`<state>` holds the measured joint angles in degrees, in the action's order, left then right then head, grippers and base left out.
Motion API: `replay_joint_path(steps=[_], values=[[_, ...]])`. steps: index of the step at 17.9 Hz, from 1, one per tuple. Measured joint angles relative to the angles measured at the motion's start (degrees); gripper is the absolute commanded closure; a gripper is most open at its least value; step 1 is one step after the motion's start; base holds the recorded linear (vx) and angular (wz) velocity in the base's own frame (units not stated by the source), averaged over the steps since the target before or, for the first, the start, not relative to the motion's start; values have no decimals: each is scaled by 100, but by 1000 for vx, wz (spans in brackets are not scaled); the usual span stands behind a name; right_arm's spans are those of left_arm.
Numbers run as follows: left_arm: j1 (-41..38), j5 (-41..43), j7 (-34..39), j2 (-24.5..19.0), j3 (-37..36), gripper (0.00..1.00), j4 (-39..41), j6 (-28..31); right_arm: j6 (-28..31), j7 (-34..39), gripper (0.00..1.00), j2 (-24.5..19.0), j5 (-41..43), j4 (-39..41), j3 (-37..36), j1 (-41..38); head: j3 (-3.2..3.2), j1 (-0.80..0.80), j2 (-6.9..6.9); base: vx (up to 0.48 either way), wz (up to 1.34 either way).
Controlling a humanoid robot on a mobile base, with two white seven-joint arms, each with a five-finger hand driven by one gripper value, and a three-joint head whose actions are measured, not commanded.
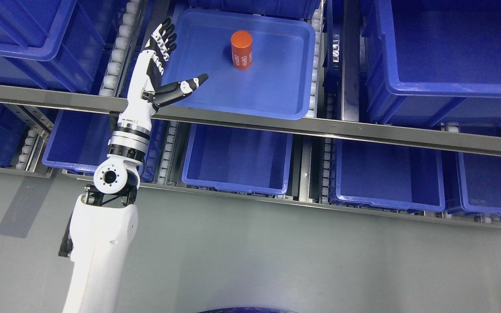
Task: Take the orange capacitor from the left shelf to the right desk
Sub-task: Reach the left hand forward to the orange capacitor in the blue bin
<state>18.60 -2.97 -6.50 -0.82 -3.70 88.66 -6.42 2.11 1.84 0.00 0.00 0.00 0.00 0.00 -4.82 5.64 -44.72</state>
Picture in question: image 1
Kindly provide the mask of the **blue robot base edge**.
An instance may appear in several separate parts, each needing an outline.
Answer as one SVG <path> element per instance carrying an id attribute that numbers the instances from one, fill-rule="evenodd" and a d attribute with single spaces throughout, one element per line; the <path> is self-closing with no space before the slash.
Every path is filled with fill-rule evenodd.
<path id="1" fill-rule="evenodd" d="M 216 308 L 212 310 L 202 311 L 201 313 L 293 313 L 293 311 L 274 309 L 268 307 L 239 306 L 239 307 Z"/>

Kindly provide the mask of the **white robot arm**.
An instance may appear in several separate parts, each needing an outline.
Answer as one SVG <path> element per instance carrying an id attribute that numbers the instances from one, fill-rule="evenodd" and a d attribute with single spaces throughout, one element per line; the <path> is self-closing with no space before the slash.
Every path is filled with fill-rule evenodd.
<path id="1" fill-rule="evenodd" d="M 58 254 L 73 262 L 64 313 L 114 313 L 127 252 L 138 226 L 135 205 L 139 167 L 150 145 L 151 118 L 181 101 L 208 78 L 162 84 L 167 61 L 176 48 L 175 25 L 167 17 L 137 57 L 127 92 L 127 107 L 117 116 L 107 158 L 93 183 L 78 196 Z"/>

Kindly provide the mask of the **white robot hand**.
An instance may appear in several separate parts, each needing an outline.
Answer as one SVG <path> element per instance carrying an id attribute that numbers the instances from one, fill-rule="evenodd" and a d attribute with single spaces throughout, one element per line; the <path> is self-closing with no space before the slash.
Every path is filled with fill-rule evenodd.
<path id="1" fill-rule="evenodd" d="M 151 123 L 155 109 L 185 99 L 209 79 L 209 75 L 203 73 L 161 86 L 166 64 L 177 47 L 174 30 L 172 19 L 165 18 L 147 40 L 147 50 L 138 55 L 128 87 L 127 108 L 119 114 L 119 123 Z"/>

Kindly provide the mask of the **blue bin behind arm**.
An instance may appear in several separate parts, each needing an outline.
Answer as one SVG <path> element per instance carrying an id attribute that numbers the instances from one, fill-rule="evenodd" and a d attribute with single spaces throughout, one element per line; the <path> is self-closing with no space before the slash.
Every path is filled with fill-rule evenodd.
<path id="1" fill-rule="evenodd" d="M 152 182 L 161 156 L 167 123 L 152 119 L 148 137 L 119 132 L 111 126 L 109 115 L 81 111 L 58 112 L 42 162 L 50 168 L 93 176 L 107 160 L 110 144 L 127 144 L 128 148 L 147 147 L 143 164 L 138 168 L 141 182 Z"/>

